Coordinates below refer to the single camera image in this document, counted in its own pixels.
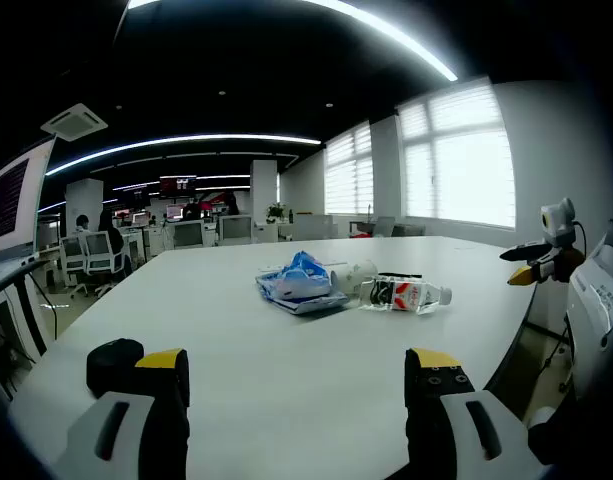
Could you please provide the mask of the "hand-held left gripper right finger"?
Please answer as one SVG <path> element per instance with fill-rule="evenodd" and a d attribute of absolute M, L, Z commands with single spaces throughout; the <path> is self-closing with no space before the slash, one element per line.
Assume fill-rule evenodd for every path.
<path fill-rule="evenodd" d="M 408 479 L 532 479 L 523 423 L 450 355 L 405 352 Z"/>

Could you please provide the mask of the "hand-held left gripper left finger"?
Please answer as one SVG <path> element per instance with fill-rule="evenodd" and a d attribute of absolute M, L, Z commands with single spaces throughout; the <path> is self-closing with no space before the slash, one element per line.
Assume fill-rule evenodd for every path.
<path fill-rule="evenodd" d="M 68 429 L 59 479 L 184 479 L 190 423 L 182 348 L 96 348 L 86 360 L 96 402 Z"/>

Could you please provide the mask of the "person's right hand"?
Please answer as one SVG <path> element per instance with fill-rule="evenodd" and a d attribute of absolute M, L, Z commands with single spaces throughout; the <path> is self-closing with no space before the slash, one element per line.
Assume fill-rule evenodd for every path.
<path fill-rule="evenodd" d="M 568 283 L 572 273 L 584 261 L 584 254 L 576 248 L 562 249 L 554 258 L 553 279 L 561 283 Z"/>

